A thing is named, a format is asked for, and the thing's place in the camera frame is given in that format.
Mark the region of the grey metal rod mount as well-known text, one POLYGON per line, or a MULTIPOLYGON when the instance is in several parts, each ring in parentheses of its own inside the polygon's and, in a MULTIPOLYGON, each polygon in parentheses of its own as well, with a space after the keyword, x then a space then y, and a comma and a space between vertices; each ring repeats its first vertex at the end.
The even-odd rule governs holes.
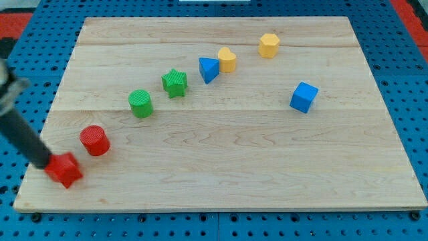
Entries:
POLYGON ((29 79, 17 77, 6 60, 1 59, 1 116, 14 107, 17 96, 29 86, 29 79))

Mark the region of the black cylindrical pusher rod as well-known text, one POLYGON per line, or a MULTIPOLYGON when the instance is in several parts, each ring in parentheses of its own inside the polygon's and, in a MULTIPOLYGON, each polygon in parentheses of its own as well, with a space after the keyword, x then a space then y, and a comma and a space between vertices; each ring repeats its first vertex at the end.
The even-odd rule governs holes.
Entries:
POLYGON ((37 169, 49 164, 51 151, 15 108, 1 115, 1 134, 37 169))

